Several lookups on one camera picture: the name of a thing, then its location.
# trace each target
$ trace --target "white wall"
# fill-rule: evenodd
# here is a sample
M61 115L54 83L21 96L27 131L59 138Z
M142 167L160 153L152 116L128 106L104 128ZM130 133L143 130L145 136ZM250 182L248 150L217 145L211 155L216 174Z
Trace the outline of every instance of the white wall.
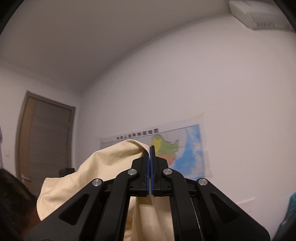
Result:
M77 162L99 138L192 117L204 126L213 182L271 236L296 191L296 36L208 19L144 46L84 94Z
M76 167L76 119L79 112L80 97L74 93L58 90L40 82L39 80L17 74L7 68L3 68L3 66L0 66L0 126L3 135L1 148L4 168L14 175L16 174L16 130L19 121L20 109L27 90L46 98L76 107L72 142L72 163L74 167ZM5 156L5 153L9 152L10 157Z

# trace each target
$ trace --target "paper sheet on wall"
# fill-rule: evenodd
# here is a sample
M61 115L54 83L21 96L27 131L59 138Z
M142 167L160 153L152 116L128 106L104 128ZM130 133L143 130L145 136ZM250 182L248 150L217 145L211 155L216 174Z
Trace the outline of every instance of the paper sheet on wall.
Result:
M211 174L202 115L102 138L100 148L125 139L154 145L156 156L166 159L169 167L182 173L185 178L197 179Z

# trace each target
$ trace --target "wooden door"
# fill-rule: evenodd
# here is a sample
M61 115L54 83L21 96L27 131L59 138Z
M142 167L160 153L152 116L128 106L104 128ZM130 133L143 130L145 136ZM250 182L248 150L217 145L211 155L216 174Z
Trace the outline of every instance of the wooden door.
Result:
M39 196L46 177L59 177L71 167L71 140L75 108L29 94L19 130L18 174Z

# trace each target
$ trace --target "brown door frame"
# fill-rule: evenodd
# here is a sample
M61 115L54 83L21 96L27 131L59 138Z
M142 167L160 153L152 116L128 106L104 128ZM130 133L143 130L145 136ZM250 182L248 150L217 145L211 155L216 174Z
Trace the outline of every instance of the brown door frame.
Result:
M28 101L29 97L71 111L70 127L69 127L70 135L69 135L69 142L68 142L68 157L67 157L67 159L68 159L68 164L70 164L70 166L72 166L72 134L73 134L73 123L74 123L76 107L69 106L69 105L66 105L66 104L62 104L60 102L48 99L46 97L43 97L43 96L40 96L40 95L37 95L37 94L34 94L34 93L30 92L30 91L27 91L26 95L25 95L25 98L24 98L24 101L22 103L21 110L20 110L19 120L18 120L18 124L17 124L16 138L15 138L15 169L16 169L16 176L17 176L17 178L19 180L21 180L20 164L19 164L19 153L18 153L19 146L20 146L20 131L21 131L21 127L22 127L22 122L23 122L23 117L24 117L26 104L27 104L27 101Z

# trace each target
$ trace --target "map of china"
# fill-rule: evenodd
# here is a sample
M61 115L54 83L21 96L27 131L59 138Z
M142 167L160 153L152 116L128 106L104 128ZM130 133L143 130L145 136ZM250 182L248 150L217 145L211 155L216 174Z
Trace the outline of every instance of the map of china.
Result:
M173 164L176 159L176 151L179 150L179 142L171 143L165 141L162 135L155 135L152 138L152 145L155 147L155 154L167 160L168 165Z

